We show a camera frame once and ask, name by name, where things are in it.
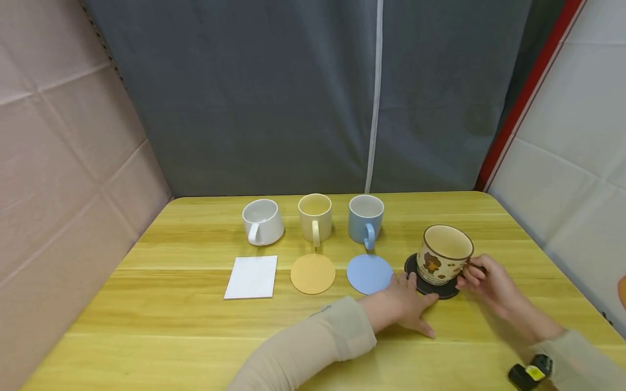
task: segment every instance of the mug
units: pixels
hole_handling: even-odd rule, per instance
[[[251,245],[271,245],[285,232],[278,204],[272,200],[256,200],[249,203],[244,208],[242,218]]]
[[[449,225],[432,225],[424,231],[418,273],[433,285],[444,285],[470,261],[474,243],[463,231]]]
[[[350,239],[365,244],[368,250],[373,250],[376,238],[381,232],[384,203],[378,197],[361,194],[350,200],[349,208],[348,234]]]
[[[302,236],[315,247],[328,239],[332,231],[332,202],[323,194],[309,194],[298,202]]]

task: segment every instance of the mug rim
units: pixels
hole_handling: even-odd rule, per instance
[[[261,201],[270,201],[271,203],[273,203],[273,204],[274,204],[274,206],[276,207],[276,210],[274,211],[274,214],[273,214],[271,217],[269,217],[267,220],[265,220],[265,221],[261,221],[260,223],[257,223],[257,222],[255,222],[255,221],[250,221],[250,220],[246,219],[246,217],[245,217],[245,210],[246,210],[249,206],[252,206],[253,204],[256,204],[257,202],[261,202]],[[241,218],[242,218],[242,219],[244,219],[244,221],[245,221],[246,223],[249,223],[249,224],[262,224],[262,223],[267,223],[268,221],[270,221],[271,219],[273,219],[274,217],[276,217],[276,215],[277,215],[277,214],[278,214],[278,204],[276,203],[276,201],[274,201],[274,200],[270,200],[269,198],[261,198],[261,199],[259,199],[259,200],[254,200],[253,202],[251,202],[251,203],[249,203],[248,205],[246,205],[246,206],[245,206],[245,208],[244,208],[244,210],[241,212]]]
[[[428,230],[431,229],[434,226],[447,226],[447,227],[450,227],[450,228],[452,228],[454,230],[457,230],[460,233],[462,233],[463,235],[465,235],[465,237],[469,240],[469,243],[471,245],[471,251],[469,252],[469,255],[468,256],[464,256],[463,258],[450,258],[449,256],[445,256],[445,255],[442,255],[442,254],[439,254],[438,252],[436,252],[433,249],[433,247],[431,247],[431,245],[428,244],[428,241],[426,240],[426,232],[428,232]],[[466,261],[466,260],[470,259],[472,254],[474,253],[474,242],[468,236],[468,234],[466,234],[465,232],[461,231],[457,227],[451,226],[451,225],[448,225],[448,224],[433,224],[433,225],[429,226],[427,229],[424,230],[423,240],[424,240],[424,244],[428,247],[429,250],[431,250],[433,253],[437,254],[441,258],[445,258],[445,259],[450,260],[450,261]]]
[[[359,197],[370,197],[370,198],[376,199],[378,202],[381,203],[381,206],[382,206],[381,212],[378,213],[376,216],[362,216],[362,215],[356,213],[352,209],[352,201],[356,200]],[[350,210],[351,213],[354,213],[356,216],[361,217],[361,218],[377,218],[377,217],[381,216],[385,212],[385,203],[382,202],[382,200],[380,198],[378,198],[377,196],[372,196],[371,194],[359,194],[359,195],[356,195],[356,196],[352,197],[352,199],[348,203],[348,209]]]
[[[318,214],[316,214],[316,215],[311,215],[311,214],[306,213],[305,211],[303,211],[303,210],[302,210],[302,208],[300,207],[300,204],[302,203],[302,200],[304,200],[304,199],[305,199],[305,198],[307,198],[308,196],[312,196],[312,195],[321,195],[322,197],[326,198],[326,199],[328,200],[328,204],[329,204],[329,205],[328,205],[328,209],[327,209],[327,210],[325,210],[325,211],[323,211],[322,213],[318,213]],[[311,193],[311,194],[307,194],[307,195],[303,196],[303,197],[300,199],[300,201],[298,201],[298,211],[299,211],[300,213],[302,213],[303,215],[307,215],[307,216],[310,216],[310,217],[318,217],[318,216],[325,215],[325,214],[326,214],[326,213],[328,213],[328,211],[329,211],[329,210],[331,210],[331,209],[332,209],[332,200],[331,200],[331,199],[330,199],[327,195],[322,194],[322,193]]]

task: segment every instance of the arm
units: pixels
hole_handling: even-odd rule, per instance
[[[228,389],[295,390],[333,362],[370,351],[374,334],[394,323],[433,337],[420,316],[438,296],[418,296],[416,284],[414,273],[394,275],[383,291],[356,301],[344,297],[279,332],[252,353]]]
[[[518,289],[508,273],[486,255],[472,262],[486,268],[485,275],[466,266],[457,287],[476,292],[504,321],[531,345],[534,354],[543,353],[554,362],[552,383],[560,391],[623,389],[626,374],[600,353],[578,332],[565,330],[534,306]]]

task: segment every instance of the cartoon bear print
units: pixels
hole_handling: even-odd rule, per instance
[[[437,270],[439,270],[441,262],[436,256],[426,253],[424,255],[424,260],[426,261],[426,271],[428,271],[428,273],[434,274]]]

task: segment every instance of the white square coaster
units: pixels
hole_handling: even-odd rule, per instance
[[[224,299],[274,296],[277,255],[235,258]]]

